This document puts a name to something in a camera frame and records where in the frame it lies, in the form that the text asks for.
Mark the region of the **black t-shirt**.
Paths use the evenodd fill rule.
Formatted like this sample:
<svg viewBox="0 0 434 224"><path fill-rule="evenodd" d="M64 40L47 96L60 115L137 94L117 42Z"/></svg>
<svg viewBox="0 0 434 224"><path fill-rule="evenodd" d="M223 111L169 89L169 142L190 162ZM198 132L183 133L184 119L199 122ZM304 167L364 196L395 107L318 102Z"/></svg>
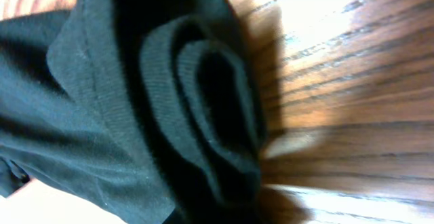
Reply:
<svg viewBox="0 0 434 224"><path fill-rule="evenodd" d="M127 223L261 223L267 127L227 0L77 0L1 22L1 195Z"/></svg>

